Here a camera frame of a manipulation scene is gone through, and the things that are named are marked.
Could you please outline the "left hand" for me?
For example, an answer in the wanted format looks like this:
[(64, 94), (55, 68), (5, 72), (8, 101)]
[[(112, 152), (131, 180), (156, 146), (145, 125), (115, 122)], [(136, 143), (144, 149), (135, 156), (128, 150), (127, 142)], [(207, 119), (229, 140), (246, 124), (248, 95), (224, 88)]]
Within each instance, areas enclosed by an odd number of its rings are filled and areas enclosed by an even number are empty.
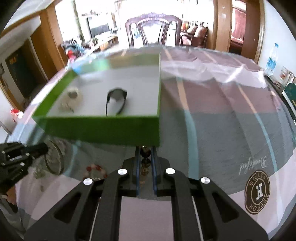
[(16, 186), (13, 186), (6, 192), (6, 200), (12, 205), (17, 205), (16, 203)]

